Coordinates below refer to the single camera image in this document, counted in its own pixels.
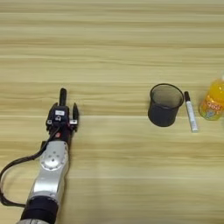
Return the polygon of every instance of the plastic bottle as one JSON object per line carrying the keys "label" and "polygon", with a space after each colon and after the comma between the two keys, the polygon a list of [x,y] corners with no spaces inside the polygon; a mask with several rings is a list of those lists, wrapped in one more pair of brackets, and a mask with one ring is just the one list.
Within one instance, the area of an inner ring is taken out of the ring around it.
{"label": "plastic bottle", "polygon": [[209,121],[220,119],[224,110],[224,75],[214,81],[206,95],[205,100],[199,105],[200,114]]}

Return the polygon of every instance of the wood grain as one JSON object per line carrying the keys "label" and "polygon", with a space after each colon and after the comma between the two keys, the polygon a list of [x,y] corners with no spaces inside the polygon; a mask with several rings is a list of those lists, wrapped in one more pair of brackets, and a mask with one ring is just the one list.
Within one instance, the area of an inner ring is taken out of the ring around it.
{"label": "wood grain", "polygon": [[[221,224],[224,122],[198,105],[224,64],[222,0],[0,0],[0,168],[47,138],[61,87],[80,108],[80,129],[58,224]],[[167,129],[147,117],[149,92],[188,90]],[[3,189],[25,202],[38,161],[8,172]],[[22,210],[0,206],[1,223]]]}

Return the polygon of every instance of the black marker cap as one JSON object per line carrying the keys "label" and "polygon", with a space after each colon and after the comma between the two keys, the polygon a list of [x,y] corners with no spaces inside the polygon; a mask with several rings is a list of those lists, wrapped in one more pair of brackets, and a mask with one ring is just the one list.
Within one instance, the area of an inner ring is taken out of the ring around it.
{"label": "black marker cap", "polygon": [[187,91],[185,91],[185,101],[186,102],[189,102],[191,99],[190,99],[190,95]]}

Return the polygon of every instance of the black cup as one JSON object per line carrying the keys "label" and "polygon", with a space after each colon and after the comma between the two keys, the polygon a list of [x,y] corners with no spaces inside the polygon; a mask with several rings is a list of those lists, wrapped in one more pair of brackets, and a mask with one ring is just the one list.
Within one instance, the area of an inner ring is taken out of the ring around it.
{"label": "black cup", "polygon": [[183,102],[184,95],[180,89],[167,83],[158,84],[150,91],[148,117],[157,126],[171,126]]}

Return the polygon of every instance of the marker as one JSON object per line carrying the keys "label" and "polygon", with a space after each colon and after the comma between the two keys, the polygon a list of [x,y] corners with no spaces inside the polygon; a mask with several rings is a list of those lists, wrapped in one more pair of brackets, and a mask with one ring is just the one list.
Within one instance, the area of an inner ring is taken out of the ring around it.
{"label": "marker", "polygon": [[190,95],[187,91],[185,92],[185,105],[186,105],[187,114],[189,117],[189,122],[191,125],[192,132],[198,132],[199,128],[195,120],[195,115],[193,113],[193,105],[191,103]]}

